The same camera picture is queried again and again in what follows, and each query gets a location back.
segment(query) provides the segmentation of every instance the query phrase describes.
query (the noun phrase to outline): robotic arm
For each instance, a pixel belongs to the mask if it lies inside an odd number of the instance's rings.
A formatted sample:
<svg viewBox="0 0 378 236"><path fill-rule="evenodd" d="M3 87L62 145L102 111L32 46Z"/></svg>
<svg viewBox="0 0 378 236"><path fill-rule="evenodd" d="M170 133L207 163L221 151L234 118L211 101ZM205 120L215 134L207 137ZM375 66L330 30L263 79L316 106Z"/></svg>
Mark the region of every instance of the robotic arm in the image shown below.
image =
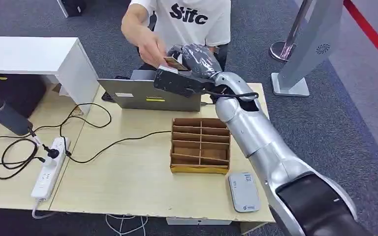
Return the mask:
<svg viewBox="0 0 378 236"><path fill-rule="evenodd" d="M238 75L222 72L205 47L175 46L191 73L161 66L155 87L186 97L208 93L259 176L270 211L287 236L371 236L336 182L299 159L261 111L257 94Z"/></svg>

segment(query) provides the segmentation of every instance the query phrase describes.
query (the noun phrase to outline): cardboard organizer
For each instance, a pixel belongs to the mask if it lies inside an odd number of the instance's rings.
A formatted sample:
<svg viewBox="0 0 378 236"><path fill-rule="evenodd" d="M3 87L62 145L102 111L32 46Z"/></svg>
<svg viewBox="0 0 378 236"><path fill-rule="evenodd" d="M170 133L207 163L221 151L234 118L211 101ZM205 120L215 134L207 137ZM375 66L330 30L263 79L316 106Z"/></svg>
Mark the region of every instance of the cardboard organizer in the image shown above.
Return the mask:
<svg viewBox="0 0 378 236"><path fill-rule="evenodd" d="M230 132L216 118L175 118L172 125L172 172L226 174Z"/></svg>

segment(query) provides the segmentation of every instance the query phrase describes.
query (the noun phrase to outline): white t-shirt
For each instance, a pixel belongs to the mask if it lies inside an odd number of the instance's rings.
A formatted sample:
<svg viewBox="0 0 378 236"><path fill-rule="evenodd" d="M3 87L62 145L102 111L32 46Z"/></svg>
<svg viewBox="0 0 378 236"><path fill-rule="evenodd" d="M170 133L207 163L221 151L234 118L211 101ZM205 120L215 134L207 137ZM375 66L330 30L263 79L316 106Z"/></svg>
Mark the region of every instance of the white t-shirt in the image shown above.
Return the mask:
<svg viewBox="0 0 378 236"><path fill-rule="evenodd" d="M215 47L231 40L230 0L132 0L135 3L145 7L148 16L156 12L154 31L167 49L190 43Z"/></svg>

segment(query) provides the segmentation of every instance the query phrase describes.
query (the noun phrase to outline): silver laptop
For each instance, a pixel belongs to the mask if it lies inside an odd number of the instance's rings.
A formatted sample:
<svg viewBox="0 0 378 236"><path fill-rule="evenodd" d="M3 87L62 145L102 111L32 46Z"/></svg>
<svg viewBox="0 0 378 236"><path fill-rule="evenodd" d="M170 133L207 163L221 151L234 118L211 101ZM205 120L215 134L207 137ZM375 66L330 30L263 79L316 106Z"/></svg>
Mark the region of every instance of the silver laptop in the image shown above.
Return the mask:
<svg viewBox="0 0 378 236"><path fill-rule="evenodd" d="M131 79L98 79L121 108L199 112L201 95L186 98L153 86L155 71L134 70Z"/></svg>

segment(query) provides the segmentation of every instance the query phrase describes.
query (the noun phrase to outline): card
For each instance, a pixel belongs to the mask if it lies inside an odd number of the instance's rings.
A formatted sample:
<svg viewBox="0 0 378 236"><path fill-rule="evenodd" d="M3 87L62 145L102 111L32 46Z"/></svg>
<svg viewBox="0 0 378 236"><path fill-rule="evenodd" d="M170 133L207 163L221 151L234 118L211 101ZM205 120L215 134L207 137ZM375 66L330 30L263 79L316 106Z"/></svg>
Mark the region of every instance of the card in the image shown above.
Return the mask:
<svg viewBox="0 0 378 236"><path fill-rule="evenodd" d="M163 58L167 62L168 66L178 69L178 70L188 71L188 69L185 66L183 66L180 62L178 62L174 57L163 57Z"/></svg>

